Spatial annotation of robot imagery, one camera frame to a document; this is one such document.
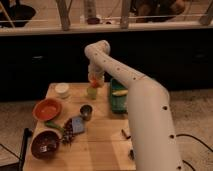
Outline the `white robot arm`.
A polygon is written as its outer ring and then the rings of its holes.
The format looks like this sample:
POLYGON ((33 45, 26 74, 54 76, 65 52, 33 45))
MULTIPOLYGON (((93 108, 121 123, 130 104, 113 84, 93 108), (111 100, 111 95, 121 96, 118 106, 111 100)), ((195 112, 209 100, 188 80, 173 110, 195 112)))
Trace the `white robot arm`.
POLYGON ((128 89, 127 112, 136 171, 184 171, 168 91, 157 81, 109 56, 101 40, 85 47, 95 72, 105 71, 128 89))

